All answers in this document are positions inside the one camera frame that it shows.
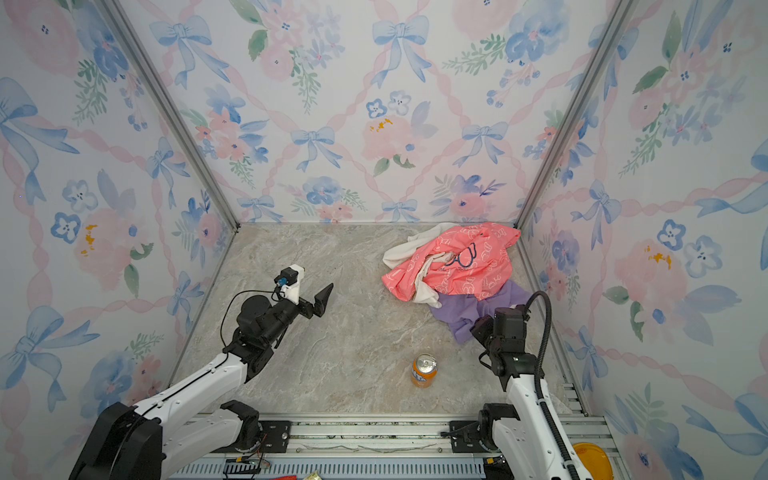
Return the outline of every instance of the can lid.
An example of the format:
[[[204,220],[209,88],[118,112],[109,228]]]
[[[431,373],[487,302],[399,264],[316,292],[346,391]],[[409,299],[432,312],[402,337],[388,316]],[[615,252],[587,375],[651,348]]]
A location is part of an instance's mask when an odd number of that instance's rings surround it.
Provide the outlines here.
[[[421,373],[432,373],[437,370],[437,359],[428,353],[416,357],[416,369]]]

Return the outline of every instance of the pile of clothes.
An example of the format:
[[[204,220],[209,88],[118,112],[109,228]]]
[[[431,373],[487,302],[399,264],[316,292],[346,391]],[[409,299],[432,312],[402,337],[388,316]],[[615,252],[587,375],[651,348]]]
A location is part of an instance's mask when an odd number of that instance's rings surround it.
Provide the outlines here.
[[[531,296],[510,280],[507,249],[518,238],[520,230],[498,223],[440,223],[387,250],[384,264],[392,271],[382,281],[403,302],[429,305],[464,343],[478,318]]]

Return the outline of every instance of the orange soda can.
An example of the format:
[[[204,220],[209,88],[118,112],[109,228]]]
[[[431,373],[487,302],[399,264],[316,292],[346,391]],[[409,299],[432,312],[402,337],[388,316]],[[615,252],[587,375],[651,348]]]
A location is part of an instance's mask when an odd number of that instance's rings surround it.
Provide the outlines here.
[[[429,387],[437,375],[437,359],[428,353],[422,353],[413,360],[411,381],[420,389]]]

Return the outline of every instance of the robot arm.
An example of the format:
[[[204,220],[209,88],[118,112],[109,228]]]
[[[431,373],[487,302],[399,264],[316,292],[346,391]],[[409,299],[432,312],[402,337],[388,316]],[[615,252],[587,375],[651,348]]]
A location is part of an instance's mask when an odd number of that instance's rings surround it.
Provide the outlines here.
[[[98,417],[70,480],[163,480],[226,445],[253,451],[262,439],[259,413],[238,401],[190,422],[201,409],[256,376],[298,315],[322,316],[333,284],[312,304],[299,296],[304,269],[292,265],[275,279],[275,305],[261,295],[243,302],[232,341],[205,367],[132,407],[115,403]]]
[[[542,296],[547,307],[538,357],[525,352],[528,309],[536,296]],[[542,378],[550,328],[551,305],[544,292],[534,293],[525,306],[498,308],[493,317],[479,319],[472,335],[485,347],[480,363],[499,377],[508,403],[486,403],[477,422],[443,435],[463,435],[490,452],[500,450],[514,478],[590,480],[554,413]],[[490,365],[482,362],[483,356],[489,357]]]

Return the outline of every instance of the pink shirt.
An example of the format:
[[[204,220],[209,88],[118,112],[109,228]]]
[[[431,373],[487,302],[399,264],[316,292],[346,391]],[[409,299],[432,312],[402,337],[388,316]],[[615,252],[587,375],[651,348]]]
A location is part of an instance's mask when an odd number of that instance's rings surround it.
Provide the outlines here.
[[[520,230],[498,223],[453,227],[419,248],[411,260],[382,277],[398,299],[408,302],[415,293],[415,280],[430,255],[451,252],[449,262],[432,262],[424,283],[440,293],[470,293],[479,300],[494,296],[512,275],[507,249],[520,238]]]

